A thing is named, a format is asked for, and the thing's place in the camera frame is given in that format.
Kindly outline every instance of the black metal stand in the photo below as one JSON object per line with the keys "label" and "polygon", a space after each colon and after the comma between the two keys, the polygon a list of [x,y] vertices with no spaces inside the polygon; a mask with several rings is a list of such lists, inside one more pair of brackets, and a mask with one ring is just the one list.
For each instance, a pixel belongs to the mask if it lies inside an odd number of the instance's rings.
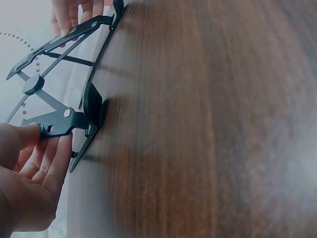
{"label": "black metal stand", "polygon": [[[68,135],[74,128],[85,130],[86,140],[83,147],[79,152],[73,152],[74,158],[70,164],[69,171],[72,172],[78,161],[86,151],[89,144],[92,142],[106,118],[106,110],[108,106],[108,100],[103,102],[103,99],[95,86],[91,83],[98,65],[103,57],[106,47],[109,44],[111,36],[115,28],[117,27],[121,17],[124,14],[123,0],[113,0],[113,6],[115,9],[115,15],[113,16],[96,16],[76,27],[71,29],[67,36],[57,36],[53,40],[47,42],[29,56],[21,60],[15,65],[7,76],[7,80],[18,74],[24,81],[23,93],[25,96],[14,108],[6,123],[9,123],[18,109],[22,106],[25,100],[34,94],[38,95],[47,104],[53,107],[56,111],[41,115],[35,118],[24,120],[22,126],[29,125],[32,122],[37,123],[41,127],[41,139],[51,138],[56,136]],[[90,62],[83,59],[67,56],[74,48],[76,48],[81,42],[88,38],[94,31],[96,31],[102,24],[109,26],[109,34],[102,46],[100,53],[97,56],[95,62]],[[68,48],[63,54],[56,54],[52,51],[61,45],[71,41],[72,39],[80,37],[70,48]],[[29,77],[22,69],[30,65],[33,60],[39,55],[46,55],[56,60],[44,71],[42,75],[34,75]],[[45,80],[44,77],[61,61],[67,60],[75,63],[80,63],[87,66],[92,66],[91,73],[86,81],[85,88],[82,93],[82,99],[80,106],[83,106],[82,112],[75,112],[72,108],[66,107],[63,103],[52,97],[50,94],[42,90]]]}

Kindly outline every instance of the wood grain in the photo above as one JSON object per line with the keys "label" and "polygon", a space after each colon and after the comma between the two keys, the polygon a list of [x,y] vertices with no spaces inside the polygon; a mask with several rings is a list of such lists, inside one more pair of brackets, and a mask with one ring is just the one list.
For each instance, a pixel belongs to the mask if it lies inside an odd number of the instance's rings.
{"label": "wood grain", "polygon": [[317,236],[317,5],[131,1],[69,237]]}

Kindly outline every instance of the dotted pattern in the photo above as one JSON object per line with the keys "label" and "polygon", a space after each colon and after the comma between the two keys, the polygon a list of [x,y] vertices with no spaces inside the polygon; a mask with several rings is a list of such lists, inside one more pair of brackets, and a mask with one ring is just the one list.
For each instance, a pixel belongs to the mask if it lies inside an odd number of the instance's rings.
{"label": "dotted pattern", "polygon": [[[27,41],[24,41],[23,38],[20,38],[19,36],[16,36],[16,35],[14,35],[14,34],[11,35],[11,33],[0,32],[0,35],[11,36],[12,38],[15,38],[15,39],[17,39],[17,40],[20,40],[20,42],[22,42],[22,43],[25,44],[25,45],[28,43]],[[30,48],[30,51],[31,51],[31,52],[34,51],[34,48],[32,48],[31,45],[28,44],[27,47]],[[39,73],[39,72],[40,72],[40,69],[37,68],[37,69],[36,69],[36,73]]]}

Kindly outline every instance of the hand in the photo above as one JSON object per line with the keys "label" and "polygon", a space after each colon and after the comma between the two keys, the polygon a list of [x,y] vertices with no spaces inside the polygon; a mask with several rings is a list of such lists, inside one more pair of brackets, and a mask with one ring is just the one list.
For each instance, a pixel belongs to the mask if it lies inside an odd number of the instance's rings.
{"label": "hand", "polygon": [[80,22],[102,15],[104,0],[51,0],[51,24],[55,36],[66,36],[71,28],[78,25],[78,6],[81,5],[83,15]]}
{"label": "hand", "polygon": [[71,152],[72,135],[40,141],[37,125],[0,124],[0,237],[49,227]]}

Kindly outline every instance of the finger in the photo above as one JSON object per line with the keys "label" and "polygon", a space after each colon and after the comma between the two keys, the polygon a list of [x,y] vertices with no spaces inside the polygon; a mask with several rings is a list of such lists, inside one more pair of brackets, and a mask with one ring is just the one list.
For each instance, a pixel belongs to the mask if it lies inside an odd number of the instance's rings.
{"label": "finger", "polygon": [[33,176],[32,181],[38,184],[42,184],[45,176],[49,172],[50,166],[57,152],[57,146],[59,137],[51,138],[48,140],[40,170]]}
{"label": "finger", "polygon": [[18,162],[16,163],[13,171],[15,172],[20,172],[21,169],[23,169],[25,163],[29,160],[29,158],[31,157],[32,153],[33,153],[33,150],[34,150],[34,146],[31,146],[31,147],[28,147],[24,150],[21,150],[20,151],[20,156],[19,156],[19,160]]}
{"label": "finger", "polygon": [[60,35],[60,28],[58,26],[58,22],[57,22],[57,19],[56,19],[56,16],[55,16],[55,12],[54,10],[52,9],[52,12],[51,12],[51,26],[52,26],[52,30],[53,30],[53,34],[54,36],[59,36]]}
{"label": "finger", "polygon": [[111,6],[112,1],[111,0],[105,0],[105,6]]}
{"label": "finger", "polygon": [[20,140],[20,150],[34,146],[40,141],[41,130],[37,124],[16,126],[14,129]]}
{"label": "finger", "polygon": [[83,15],[81,16],[80,23],[83,23],[93,17],[93,1],[86,0],[81,4]]}
{"label": "finger", "polygon": [[19,174],[21,177],[31,179],[40,170],[47,145],[48,140],[46,139],[42,140],[34,147],[28,166]]}
{"label": "finger", "polygon": [[104,0],[94,0],[93,17],[104,13]]}
{"label": "finger", "polygon": [[51,192],[56,201],[59,200],[61,188],[70,162],[72,152],[72,134],[59,139],[57,152],[42,186]]}
{"label": "finger", "polygon": [[75,5],[69,9],[69,17],[71,20],[72,28],[78,25],[78,5]]}
{"label": "finger", "polygon": [[71,29],[68,1],[52,0],[52,7],[60,28],[60,33],[62,36],[66,36]]}
{"label": "finger", "polygon": [[0,123],[0,166],[13,170],[20,150],[34,146],[40,139],[38,125],[16,127]]}

